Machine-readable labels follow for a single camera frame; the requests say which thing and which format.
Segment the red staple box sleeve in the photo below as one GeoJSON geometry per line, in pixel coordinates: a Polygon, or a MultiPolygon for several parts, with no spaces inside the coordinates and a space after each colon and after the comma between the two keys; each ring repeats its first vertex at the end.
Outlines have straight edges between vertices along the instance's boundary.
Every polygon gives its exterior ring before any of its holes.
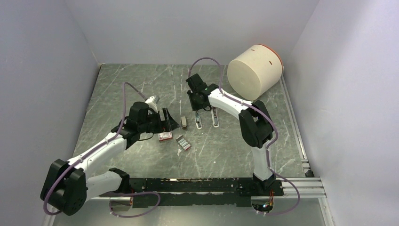
{"type": "Polygon", "coordinates": [[[172,132],[162,132],[158,134],[158,141],[163,142],[167,140],[173,139],[173,134],[172,132]]]}

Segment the beige stapler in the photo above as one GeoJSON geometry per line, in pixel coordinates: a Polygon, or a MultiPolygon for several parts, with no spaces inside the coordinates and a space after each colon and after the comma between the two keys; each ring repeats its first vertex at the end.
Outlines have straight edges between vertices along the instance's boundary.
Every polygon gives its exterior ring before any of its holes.
{"type": "Polygon", "coordinates": [[[180,118],[180,120],[181,120],[181,127],[182,127],[182,129],[186,130],[187,127],[188,127],[186,117],[185,117],[185,116],[182,116],[182,117],[180,118]]]}

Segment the staple box tray with staples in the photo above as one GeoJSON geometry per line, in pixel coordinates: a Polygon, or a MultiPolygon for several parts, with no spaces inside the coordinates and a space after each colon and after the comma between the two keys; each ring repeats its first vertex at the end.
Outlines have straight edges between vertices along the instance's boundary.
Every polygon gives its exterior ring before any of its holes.
{"type": "Polygon", "coordinates": [[[190,142],[183,135],[178,136],[176,142],[179,145],[179,149],[182,151],[188,151],[192,147],[190,142]]]}

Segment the blue mini stapler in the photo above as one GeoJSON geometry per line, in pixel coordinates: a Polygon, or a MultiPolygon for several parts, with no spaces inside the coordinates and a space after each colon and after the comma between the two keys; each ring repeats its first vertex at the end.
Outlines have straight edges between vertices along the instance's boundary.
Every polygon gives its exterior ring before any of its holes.
{"type": "Polygon", "coordinates": [[[195,123],[197,129],[202,129],[202,122],[199,111],[195,111],[195,123]]]}

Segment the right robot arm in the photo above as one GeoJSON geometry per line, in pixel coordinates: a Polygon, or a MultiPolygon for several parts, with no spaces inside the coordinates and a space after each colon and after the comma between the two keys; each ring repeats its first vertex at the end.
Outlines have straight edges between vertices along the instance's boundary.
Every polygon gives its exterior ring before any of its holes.
{"type": "Polygon", "coordinates": [[[215,107],[239,120],[241,135],[251,147],[254,158],[254,190],[267,194],[275,181],[272,172],[267,142],[273,137],[274,125],[265,105],[261,101],[250,102],[237,98],[216,84],[207,85],[198,74],[186,79],[187,92],[194,111],[215,107]]]}

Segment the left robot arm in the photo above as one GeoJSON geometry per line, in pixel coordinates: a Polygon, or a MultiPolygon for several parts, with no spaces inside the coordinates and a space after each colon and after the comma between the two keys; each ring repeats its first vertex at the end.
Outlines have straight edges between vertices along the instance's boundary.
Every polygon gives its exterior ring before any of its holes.
{"type": "Polygon", "coordinates": [[[118,168],[94,176],[94,172],[112,157],[140,141],[140,136],[171,132],[179,123],[167,108],[158,111],[153,104],[135,102],[128,113],[110,133],[87,151],[67,161],[57,159],[51,163],[40,198],[48,215],[75,214],[83,204],[101,194],[113,192],[126,195],[133,189],[130,175],[118,168]]]}

